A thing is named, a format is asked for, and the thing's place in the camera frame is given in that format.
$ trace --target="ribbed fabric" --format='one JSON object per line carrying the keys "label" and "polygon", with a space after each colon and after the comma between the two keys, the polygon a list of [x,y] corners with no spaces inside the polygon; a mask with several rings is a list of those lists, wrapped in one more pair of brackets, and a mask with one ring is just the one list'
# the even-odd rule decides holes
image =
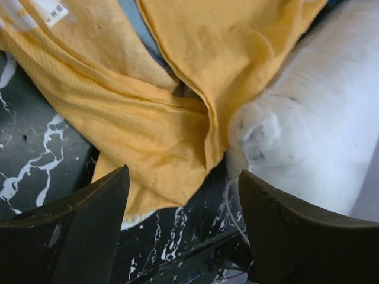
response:
{"label": "ribbed fabric", "polygon": [[[139,1],[166,61],[203,102],[172,96],[176,79],[117,0],[65,0],[69,15],[51,28],[34,1],[16,2],[1,1],[1,46],[100,150],[94,180],[129,166],[134,215],[192,197],[227,149],[232,113],[264,88],[326,1]],[[16,8],[31,16],[29,30],[8,17]]]}

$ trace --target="white label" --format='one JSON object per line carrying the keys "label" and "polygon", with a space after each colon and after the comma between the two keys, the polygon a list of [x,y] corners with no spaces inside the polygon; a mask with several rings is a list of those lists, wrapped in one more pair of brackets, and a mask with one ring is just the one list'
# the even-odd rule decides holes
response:
{"label": "white label", "polygon": [[57,4],[55,8],[50,12],[49,16],[46,18],[45,22],[51,28],[57,22],[59,22],[64,16],[66,16],[69,11],[61,4]]}

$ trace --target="yellow cloth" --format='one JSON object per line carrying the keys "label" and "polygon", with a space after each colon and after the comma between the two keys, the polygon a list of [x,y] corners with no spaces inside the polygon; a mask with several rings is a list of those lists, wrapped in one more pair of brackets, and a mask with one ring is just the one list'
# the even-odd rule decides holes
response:
{"label": "yellow cloth", "polygon": [[192,197],[227,150],[232,113],[272,79],[325,3],[140,0],[165,59],[203,102],[172,96],[177,78],[149,56],[117,0],[65,0],[69,14],[52,27],[41,0],[3,0],[1,47],[100,150],[94,180],[129,166],[134,215]]}

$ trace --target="dark tabletop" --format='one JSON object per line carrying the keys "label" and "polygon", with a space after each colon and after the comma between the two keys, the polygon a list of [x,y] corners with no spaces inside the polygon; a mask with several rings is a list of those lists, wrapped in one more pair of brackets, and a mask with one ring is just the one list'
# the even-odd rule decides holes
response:
{"label": "dark tabletop", "polygon": [[[13,72],[15,65],[10,54],[0,53],[0,220],[88,185],[98,157],[97,149],[53,110],[22,68],[17,65]],[[223,200],[225,185],[221,163],[186,206],[156,211],[122,231],[111,283],[137,281],[171,260],[185,267],[180,262],[184,256],[235,233]],[[242,221],[234,200],[230,194],[232,213]],[[190,276],[173,272],[166,282],[190,283],[200,274],[196,269]]]}

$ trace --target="black object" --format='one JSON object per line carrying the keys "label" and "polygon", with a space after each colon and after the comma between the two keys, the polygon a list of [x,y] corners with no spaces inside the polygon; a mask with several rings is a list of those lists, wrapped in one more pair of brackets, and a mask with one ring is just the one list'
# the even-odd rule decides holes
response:
{"label": "black object", "polygon": [[0,222],[2,283],[108,283],[129,193],[120,168]]}
{"label": "black object", "polygon": [[259,284],[378,281],[379,224],[314,206],[247,171],[239,190]]}

